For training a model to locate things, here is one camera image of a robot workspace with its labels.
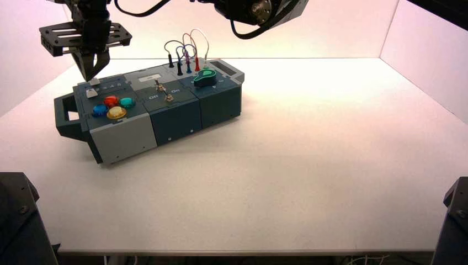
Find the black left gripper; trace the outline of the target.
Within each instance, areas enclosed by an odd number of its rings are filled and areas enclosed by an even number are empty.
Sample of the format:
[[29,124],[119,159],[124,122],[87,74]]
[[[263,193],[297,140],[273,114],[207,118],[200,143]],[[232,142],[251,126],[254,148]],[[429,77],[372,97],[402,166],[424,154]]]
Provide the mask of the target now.
[[111,1],[54,1],[65,5],[71,21],[39,28],[41,44],[53,56],[72,53],[86,82],[110,62],[107,50],[128,46],[132,35],[119,23],[110,20]]

